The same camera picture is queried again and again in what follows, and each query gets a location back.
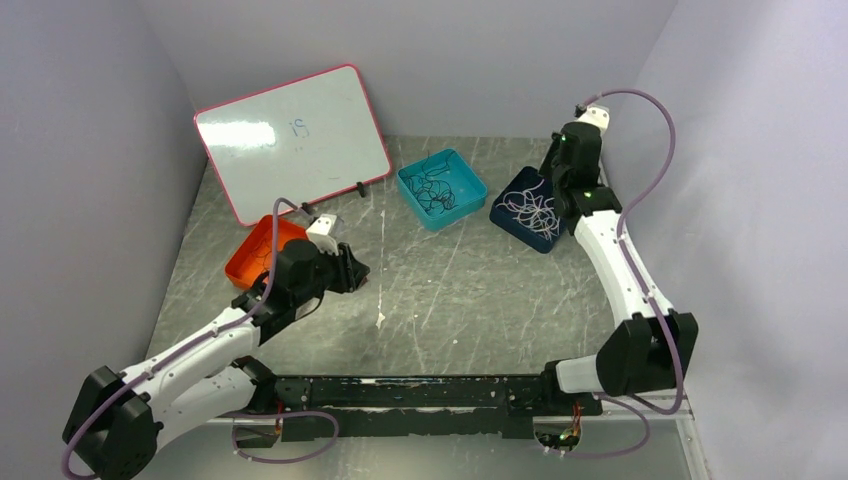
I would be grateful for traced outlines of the pink framed whiteboard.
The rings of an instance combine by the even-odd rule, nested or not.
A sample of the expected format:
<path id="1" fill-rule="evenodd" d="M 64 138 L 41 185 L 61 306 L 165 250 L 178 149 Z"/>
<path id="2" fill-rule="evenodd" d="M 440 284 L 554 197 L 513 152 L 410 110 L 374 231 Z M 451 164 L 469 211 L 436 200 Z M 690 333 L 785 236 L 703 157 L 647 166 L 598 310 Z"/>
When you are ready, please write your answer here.
<path id="1" fill-rule="evenodd" d="M 359 69 L 343 64 L 208 107 L 194 125 L 236 221 L 314 204 L 392 170 Z"/>

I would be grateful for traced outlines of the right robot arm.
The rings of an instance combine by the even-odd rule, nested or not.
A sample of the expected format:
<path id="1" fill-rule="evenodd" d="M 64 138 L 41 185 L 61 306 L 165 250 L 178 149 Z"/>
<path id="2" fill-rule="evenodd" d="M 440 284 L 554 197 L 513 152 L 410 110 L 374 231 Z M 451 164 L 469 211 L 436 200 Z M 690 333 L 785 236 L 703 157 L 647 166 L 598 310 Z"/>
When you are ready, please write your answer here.
<path id="1" fill-rule="evenodd" d="M 678 311 L 647 272 L 623 223 L 623 207 L 600 181 L 599 127 L 573 121 L 553 138 L 542 165 L 554 210 L 592 262 L 609 301 L 614 330 L 600 350 L 547 364 L 554 372 L 539 391 L 542 406 L 562 414 L 578 393 L 630 396 L 678 388 L 699 327 Z"/>

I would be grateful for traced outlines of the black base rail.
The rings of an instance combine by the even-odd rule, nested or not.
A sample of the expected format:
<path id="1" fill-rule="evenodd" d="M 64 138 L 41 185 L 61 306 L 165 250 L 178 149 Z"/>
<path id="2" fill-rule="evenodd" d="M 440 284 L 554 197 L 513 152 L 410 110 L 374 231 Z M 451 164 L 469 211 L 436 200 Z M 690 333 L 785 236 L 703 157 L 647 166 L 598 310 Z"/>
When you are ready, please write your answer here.
<path id="1" fill-rule="evenodd" d="M 532 439 L 542 417 L 598 416 L 603 409 L 589 393 L 560 391 L 549 371 L 539 374 L 447 376 L 305 376 L 274 374 L 253 357 L 233 361 L 256 390 L 242 412 L 290 413 L 271 439 L 241 434 L 245 447 L 273 441 L 332 437 L 405 437 L 498 434 Z"/>

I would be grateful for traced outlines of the dark blue square tray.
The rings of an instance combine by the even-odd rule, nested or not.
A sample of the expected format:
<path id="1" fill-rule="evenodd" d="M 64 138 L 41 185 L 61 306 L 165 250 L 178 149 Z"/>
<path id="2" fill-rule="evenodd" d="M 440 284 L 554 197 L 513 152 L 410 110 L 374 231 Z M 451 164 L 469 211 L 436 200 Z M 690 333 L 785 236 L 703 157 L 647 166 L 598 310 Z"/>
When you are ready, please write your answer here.
<path id="1" fill-rule="evenodd" d="M 550 182 L 532 166 L 523 167 L 496 197 L 489 220 L 541 254 L 550 253 L 565 230 Z"/>

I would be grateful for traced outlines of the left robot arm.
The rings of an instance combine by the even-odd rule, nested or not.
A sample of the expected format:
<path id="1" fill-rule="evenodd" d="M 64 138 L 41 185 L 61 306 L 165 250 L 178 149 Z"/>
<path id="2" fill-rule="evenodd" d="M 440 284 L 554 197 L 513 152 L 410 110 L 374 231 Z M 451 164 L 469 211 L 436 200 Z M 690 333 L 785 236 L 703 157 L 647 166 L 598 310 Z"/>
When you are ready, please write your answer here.
<path id="1" fill-rule="evenodd" d="M 277 400 L 275 377 L 254 353 L 326 293 L 352 293 L 369 273 L 346 243 L 323 251 L 310 240 L 288 241 L 269 270 L 200 330 L 120 372 L 103 366 L 86 377 L 62 433 L 63 475 L 77 478 L 77 456 L 91 479 L 131 479 L 210 419 L 268 413 Z"/>

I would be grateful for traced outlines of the orange square tray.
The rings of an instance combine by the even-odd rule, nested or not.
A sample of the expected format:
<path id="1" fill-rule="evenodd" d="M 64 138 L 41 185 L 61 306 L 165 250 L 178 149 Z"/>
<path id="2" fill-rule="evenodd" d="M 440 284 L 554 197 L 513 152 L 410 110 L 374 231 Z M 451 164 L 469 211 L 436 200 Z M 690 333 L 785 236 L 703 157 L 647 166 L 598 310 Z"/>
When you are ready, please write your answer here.
<path id="1" fill-rule="evenodd" d="M 282 217 L 278 219 L 277 250 L 292 239 L 306 239 L 306 229 Z M 265 215 L 248 234 L 224 267 L 230 282 L 240 290 L 248 289 L 266 272 L 271 262 L 272 218 Z"/>

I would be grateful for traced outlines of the teal square tray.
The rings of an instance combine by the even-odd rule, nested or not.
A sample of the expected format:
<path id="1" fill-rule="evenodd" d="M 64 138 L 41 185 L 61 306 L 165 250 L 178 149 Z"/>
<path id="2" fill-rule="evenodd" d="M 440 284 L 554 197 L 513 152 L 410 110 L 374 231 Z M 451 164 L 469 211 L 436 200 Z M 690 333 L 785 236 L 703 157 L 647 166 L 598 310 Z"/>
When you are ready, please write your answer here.
<path id="1" fill-rule="evenodd" d="M 455 149 L 444 149 L 401 167 L 398 191 L 429 231 L 441 230 L 480 210 L 488 188 Z"/>

